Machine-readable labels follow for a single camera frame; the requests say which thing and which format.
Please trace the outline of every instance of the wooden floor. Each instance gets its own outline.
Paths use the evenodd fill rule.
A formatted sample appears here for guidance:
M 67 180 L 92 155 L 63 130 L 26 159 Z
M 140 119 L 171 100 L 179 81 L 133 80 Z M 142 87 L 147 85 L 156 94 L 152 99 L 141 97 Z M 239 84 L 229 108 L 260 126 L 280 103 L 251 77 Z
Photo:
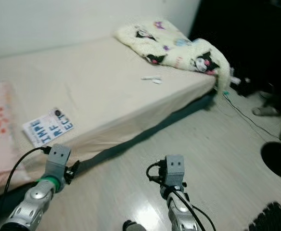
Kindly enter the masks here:
M 251 108 L 261 105 L 257 95 L 243 98 L 231 91 L 229 98 L 278 135 L 281 117 L 252 115 Z M 216 102 L 74 180 L 55 196 L 38 231 L 121 231 L 127 219 L 148 231 L 170 231 L 166 201 L 145 171 L 171 154 L 184 156 L 186 192 L 218 231 L 247 228 L 267 203 L 281 203 L 281 178 L 260 156 L 265 141 L 276 139 L 255 128 L 257 134 L 223 98 Z M 211 231 L 206 218 L 199 218 Z

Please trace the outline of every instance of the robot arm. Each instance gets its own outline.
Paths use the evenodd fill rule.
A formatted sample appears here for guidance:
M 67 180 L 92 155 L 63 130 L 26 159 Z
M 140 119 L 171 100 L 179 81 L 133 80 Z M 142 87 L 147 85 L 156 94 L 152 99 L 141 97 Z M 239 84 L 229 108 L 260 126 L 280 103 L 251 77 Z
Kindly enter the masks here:
M 155 164 L 159 166 L 159 176 L 147 176 L 155 180 L 161 181 L 161 196 L 166 199 L 168 217 L 172 223 L 172 231 L 197 231 L 198 225 L 195 217 L 185 206 L 185 204 L 173 193 L 173 190 L 185 200 L 192 208 L 187 193 L 184 193 L 186 183 L 183 182 L 184 176 L 184 159 L 181 155 L 169 155 L 165 160 L 160 160 Z
M 30 188 L 24 200 L 7 218 L 0 231 L 35 231 L 48 210 L 55 193 L 70 184 L 78 168 L 77 161 L 71 168 L 66 167 L 71 149 L 55 144 L 49 153 L 45 173 L 36 186 Z

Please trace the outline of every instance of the white plush blanket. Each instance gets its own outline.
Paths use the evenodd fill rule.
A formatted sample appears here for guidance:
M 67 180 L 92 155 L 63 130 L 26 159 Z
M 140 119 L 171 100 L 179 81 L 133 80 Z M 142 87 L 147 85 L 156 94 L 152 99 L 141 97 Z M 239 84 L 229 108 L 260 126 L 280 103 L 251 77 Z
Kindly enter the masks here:
M 216 76 L 219 92 L 230 84 L 230 65 L 224 55 L 204 39 L 188 40 L 167 20 L 123 26 L 115 37 L 152 64 Z

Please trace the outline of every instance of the black cable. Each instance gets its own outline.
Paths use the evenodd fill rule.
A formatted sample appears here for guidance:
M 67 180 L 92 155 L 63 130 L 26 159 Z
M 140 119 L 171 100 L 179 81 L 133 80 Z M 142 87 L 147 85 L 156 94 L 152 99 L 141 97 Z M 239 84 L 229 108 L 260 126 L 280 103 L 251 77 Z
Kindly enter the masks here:
M 194 205 L 192 205 L 192 207 L 191 207 L 191 206 L 189 205 L 189 203 L 187 203 L 186 200 L 184 200 L 184 199 L 182 198 L 182 196 L 181 196 L 173 187 L 169 187 L 168 185 L 162 183 L 162 182 L 159 181 L 159 180 L 156 180 L 155 178 L 153 178 L 152 176 L 149 175 L 150 169 L 151 169 L 152 167 L 158 166 L 158 165 L 159 165 L 158 163 L 154 163 L 154 164 L 149 165 L 149 167 L 147 168 L 147 170 L 146 170 L 146 175 L 147 175 L 149 181 L 153 181 L 153 182 L 159 184 L 160 186 L 163 186 L 163 187 L 165 187 L 165 188 L 167 188 L 167 189 L 170 189 L 170 190 L 184 203 L 184 205 L 188 208 L 188 210 L 192 213 L 193 217 L 195 218 L 196 222 L 198 223 L 198 225 L 199 225 L 199 227 L 200 227 L 200 229 L 201 229 L 202 231 L 205 231 L 204 226 L 202 225 L 202 223 L 200 222 L 199 218 L 197 217 L 197 215 L 196 215 L 195 212 L 193 211 L 193 208 L 192 208 L 192 207 L 194 207 L 196 210 L 198 210 L 199 212 L 201 212 L 201 213 L 209 220 L 209 222 L 210 222 L 210 224 L 211 224 L 213 230 L 214 230 L 214 231 L 217 231 L 216 228 L 215 228 L 215 226 L 214 226 L 214 224 L 213 224 L 213 222 L 212 222 L 212 220 L 210 219 L 210 217 L 209 217 L 204 211 L 202 211 L 201 209 L 195 207 Z
M 5 186 L 4 193 L 3 193 L 2 196 L 1 196 L 1 201 L 0 201 L 0 215 L 1 215 L 1 212 L 2 212 L 2 208 L 3 208 L 4 202 L 5 202 L 5 198 L 6 198 L 7 192 L 8 192 L 8 188 L 9 188 L 9 185 L 10 185 L 10 181 L 11 181 L 12 175 L 13 175 L 14 171 L 16 170 L 17 166 L 21 163 L 21 161 L 22 161 L 26 156 L 28 156 L 28 155 L 31 154 L 32 152 L 37 151 L 37 150 L 43 150 L 43 151 L 46 153 L 47 151 L 49 152 L 49 149 L 50 149 L 50 147 L 38 147 L 38 148 L 34 148 L 34 149 L 30 150 L 29 152 L 25 153 L 25 154 L 16 162 L 16 164 L 14 165 L 13 169 L 11 170 L 11 172 L 10 172 L 10 174 L 9 174 L 9 177 L 8 177 L 8 179 L 7 179 L 7 183 L 6 183 L 6 186 Z
M 224 98 L 226 99 L 226 101 L 234 108 L 236 109 L 241 115 L 243 115 L 245 118 L 247 118 L 248 120 L 250 120 L 256 127 L 260 128 L 261 130 L 265 131 L 267 134 L 269 134 L 270 136 L 279 139 L 279 137 L 271 134 L 270 132 L 268 132 L 267 130 L 265 130 L 264 128 L 262 128 L 261 126 L 259 126 L 258 124 L 256 124 L 251 118 L 249 118 L 248 116 L 246 116 L 245 114 L 243 114 L 242 111 L 240 111 L 240 109 L 238 107 L 236 107 L 235 105 L 233 105 L 233 103 L 231 102 L 230 98 L 227 95 L 223 95 Z
M 230 102 L 229 102 L 227 99 L 225 99 L 225 100 L 226 100 L 227 103 L 232 107 L 232 105 L 230 104 Z M 261 134 L 252 126 L 252 124 L 247 121 L 247 119 L 245 119 L 238 111 L 236 111 L 235 108 L 233 108 L 233 109 L 234 109 L 234 111 L 248 124 L 248 126 L 250 126 L 250 128 L 253 129 L 253 131 L 256 132 L 256 133 L 258 134 L 258 136 L 260 136 L 260 138 L 261 138 L 264 142 L 267 142 L 267 141 L 261 136 Z

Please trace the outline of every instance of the black round object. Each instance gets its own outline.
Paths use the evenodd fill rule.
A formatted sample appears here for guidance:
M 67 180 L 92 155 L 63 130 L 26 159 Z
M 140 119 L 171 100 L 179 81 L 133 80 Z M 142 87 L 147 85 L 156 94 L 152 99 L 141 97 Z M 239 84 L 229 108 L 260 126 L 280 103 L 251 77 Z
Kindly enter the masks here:
M 56 115 L 56 116 L 60 116 L 61 114 L 62 114 L 62 113 L 61 113 L 59 110 L 56 110 L 56 111 L 55 111 L 55 115 Z
M 281 143 L 266 143 L 261 148 L 261 157 L 268 168 L 281 177 Z

